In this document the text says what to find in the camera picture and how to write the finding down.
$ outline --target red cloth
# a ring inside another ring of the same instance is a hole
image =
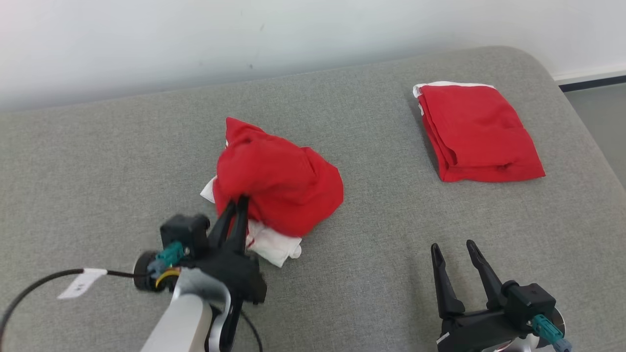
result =
[[[226,119],[226,141],[213,183],[218,214],[231,199],[248,195],[250,219],[302,237],[344,201],[339,171],[313,149],[232,117]]]
[[[545,176],[520,118],[489,86],[422,86],[423,122],[445,182],[507,182]]]

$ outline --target floor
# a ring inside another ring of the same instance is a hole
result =
[[[626,187],[626,83],[565,93]]]

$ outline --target white fabric trim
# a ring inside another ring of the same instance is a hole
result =
[[[215,203],[213,194],[215,180],[217,176],[212,178],[200,192],[200,195],[211,203]],[[282,267],[287,258],[300,257],[302,254],[300,242],[302,239],[299,237],[285,236],[261,222],[248,220],[248,236],[246,237],[248,249],[255,251],[277,267]]]
[[[420,83],[418,85],[414,85],[413,86],[413,95],[416,98],[419,97],[420,95],[422,95],[422,92],[419,89],[422,88],[423,86],[490,87],[490,88],[496,89],[496,87],[494,87],[494,86],[484,85],[482,83],[457,83],[457,82],[450,82],[450,81],[437,81],[437,82]]]

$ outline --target gray fabric table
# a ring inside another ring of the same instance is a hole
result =
[[[547,176],[442,183],[411,94],[436,80],[495,85]],[[312,146],[345,183],[300,259],[262,263],[266,303],[244,309],[267,351],[436,351],[433,242],[467,309],[486,302],[466,239],[503,281],[557,298],[578,352],[626,346],[625,191],[548,73],[502,47],[0,116],[0,306],[53,271],[131,270],[177,212],[215,220],[199,192],[227,115]],[[104,277],[56,300],[71,280],[23,302],[6,352],[138,351],[170,298]],[[241,322],[234,350],[256,349]]]

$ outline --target folded red shirt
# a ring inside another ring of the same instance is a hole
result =
[[[231,199],[248,195],[250,219],[302,237],[343,202],[339,171],[313,149],[232,117],[226,119],[226,141],[213,183],[218,214]]]
[[[492,86],[434,82],[416,85],[424,127],[445,182],[507,182],[545,176],[533,140]]]

